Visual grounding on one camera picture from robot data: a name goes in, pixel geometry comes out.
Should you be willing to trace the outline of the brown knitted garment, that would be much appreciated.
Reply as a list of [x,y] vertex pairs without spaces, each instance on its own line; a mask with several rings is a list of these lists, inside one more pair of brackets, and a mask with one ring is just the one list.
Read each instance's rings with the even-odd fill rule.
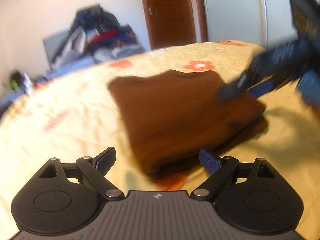
[[214,71],[169,70],[152,77],[127,76],[109,85],[140,169],[165,176],[188,169],[207,148],[222,154],[265,131],[265,105],[249,94],[223,102],[223,80]]

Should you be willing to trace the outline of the brown wooden door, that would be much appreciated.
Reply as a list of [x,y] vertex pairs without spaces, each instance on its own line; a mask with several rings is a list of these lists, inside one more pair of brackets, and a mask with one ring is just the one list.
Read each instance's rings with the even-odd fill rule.
[[151,49],[208,41],[204,0],[142,0]]

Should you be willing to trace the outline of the green box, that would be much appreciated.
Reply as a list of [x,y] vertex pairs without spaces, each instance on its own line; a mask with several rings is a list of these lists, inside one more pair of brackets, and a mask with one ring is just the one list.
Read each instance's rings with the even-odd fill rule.
[[10,80],[10,82],[8,84],[8,89],[10,91],[15,91],[15,90],[19,89],[19,85],[17,84],[17,82],[15,80]]

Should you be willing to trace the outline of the white wardrobe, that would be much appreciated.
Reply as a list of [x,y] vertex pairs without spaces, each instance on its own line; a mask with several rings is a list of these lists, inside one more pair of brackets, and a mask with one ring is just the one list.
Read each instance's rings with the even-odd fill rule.
[[238,40],[264,48],[295,38],[289,0],[204,0],[210,42]]

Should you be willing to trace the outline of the pile of dark clothes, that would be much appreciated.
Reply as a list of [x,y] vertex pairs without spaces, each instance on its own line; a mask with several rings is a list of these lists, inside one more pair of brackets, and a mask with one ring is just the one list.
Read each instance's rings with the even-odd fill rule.
[[49,57],[55,69],[91,56],[95,61],[117,60],[145,50],[130,25],[121,25],[99,4],[76,12],[65,37]]

